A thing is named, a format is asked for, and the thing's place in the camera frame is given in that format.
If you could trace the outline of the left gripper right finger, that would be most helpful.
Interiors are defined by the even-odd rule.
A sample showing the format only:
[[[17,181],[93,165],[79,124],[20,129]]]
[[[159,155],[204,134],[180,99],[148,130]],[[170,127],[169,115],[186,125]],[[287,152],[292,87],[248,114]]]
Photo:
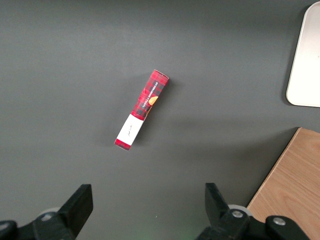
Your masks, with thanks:
[[[270,215],[261,222],[243,206],[231,207],[215,183],[205,184],[205,211],[210,222],[198,240],[308,240],[292,219]]]

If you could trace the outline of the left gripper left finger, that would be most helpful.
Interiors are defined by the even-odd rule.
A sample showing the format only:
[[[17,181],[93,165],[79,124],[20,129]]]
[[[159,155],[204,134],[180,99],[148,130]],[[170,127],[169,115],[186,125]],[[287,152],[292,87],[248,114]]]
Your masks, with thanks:
[[[60,207],[43,211],[33,221],[18,226],[0,222],[2,240],[75,240],[93,211],[91,184],[82,184]]]

